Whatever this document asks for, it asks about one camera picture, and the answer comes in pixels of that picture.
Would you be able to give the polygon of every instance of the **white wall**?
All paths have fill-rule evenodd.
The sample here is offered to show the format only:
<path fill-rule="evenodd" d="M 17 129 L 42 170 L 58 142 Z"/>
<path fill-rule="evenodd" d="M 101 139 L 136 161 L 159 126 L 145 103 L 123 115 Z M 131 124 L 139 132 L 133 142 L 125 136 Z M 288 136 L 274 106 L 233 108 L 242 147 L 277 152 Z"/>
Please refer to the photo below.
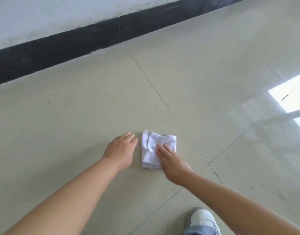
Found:
<path fill-rule="evenodd" d="M 176 0 L 0 0 L 0 49 Z"/>

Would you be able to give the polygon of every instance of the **white rag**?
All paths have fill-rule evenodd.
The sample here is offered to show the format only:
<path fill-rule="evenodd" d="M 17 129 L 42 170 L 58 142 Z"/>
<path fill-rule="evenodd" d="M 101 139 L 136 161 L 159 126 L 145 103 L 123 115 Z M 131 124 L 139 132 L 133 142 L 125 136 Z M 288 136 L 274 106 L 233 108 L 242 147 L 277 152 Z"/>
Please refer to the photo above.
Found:
<path fill-rule="evenodd" d="M 143 132 L 141 142 L 141 159 L 142 167 L 144 169 L 161 169 L 161 162 L 158 159 L 155 150 L 157 148 L 156 144 L 163 145 L 164 143 L 166 143 L 171 150 L 176 152 L 176 136 L 160 135 L 147 130 Z"/>

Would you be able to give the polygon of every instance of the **forearm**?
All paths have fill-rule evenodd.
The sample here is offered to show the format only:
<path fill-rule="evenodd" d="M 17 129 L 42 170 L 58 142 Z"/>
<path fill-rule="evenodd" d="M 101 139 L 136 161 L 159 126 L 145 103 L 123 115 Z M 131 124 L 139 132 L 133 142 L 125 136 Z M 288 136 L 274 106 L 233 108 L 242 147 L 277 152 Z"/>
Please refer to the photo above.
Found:
<path fill-rule="evenodd" d="M 191 172 L 183 186 L 210 207 L 237 235 L 300 235 L 300 229 L 272 211 Z"/>
<path fill-rule="evenodd" d="M 5 234 L 80 234 L 117 173 L 116 164 L 102 158 L 35 207 Z"/>

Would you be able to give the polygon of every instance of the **hand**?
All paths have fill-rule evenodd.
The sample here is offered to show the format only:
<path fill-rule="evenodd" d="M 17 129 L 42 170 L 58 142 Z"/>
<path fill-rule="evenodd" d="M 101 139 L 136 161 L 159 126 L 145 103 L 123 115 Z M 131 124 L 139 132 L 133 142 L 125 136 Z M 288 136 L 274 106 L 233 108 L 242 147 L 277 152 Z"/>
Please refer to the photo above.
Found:
<path fill-rule="evenodd" d="M 173 183 L 184 186 L 185 176 L 192 172 L 191 167 L 180 156 L 164 144 L 157 144 L 156 154 L 161 161 L 161 168 L 166 177 Z"/>
<path fill-rule="evenodd" d="M 106 146 L 102 158 L 111 159 L 118 166 L 119 171 L 124 170 L 132 164 L 132 154 L 137 142 L 138 138 L 130 132 L 118 136 Z"/>

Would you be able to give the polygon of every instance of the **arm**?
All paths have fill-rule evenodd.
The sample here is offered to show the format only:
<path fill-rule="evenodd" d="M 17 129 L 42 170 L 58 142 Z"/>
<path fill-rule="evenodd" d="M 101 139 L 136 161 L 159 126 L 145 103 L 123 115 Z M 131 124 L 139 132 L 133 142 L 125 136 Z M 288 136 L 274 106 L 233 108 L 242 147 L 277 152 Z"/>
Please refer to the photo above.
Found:
<path fill-rule="evenodd" d="M 127 132 L 115 138 L 98 162 L 35 207 L 5 235 L 80 234 L 109 183 L 132 163 L 138 141 L 134 137 Z"/>
<path fill-rule="evenodd" d="M 157 145 L 166 177 L 185 187 L 210 207 L 238 235 L 300 235 L 300 228 L 250 199 L 195 174 L 166 145 Z"/>

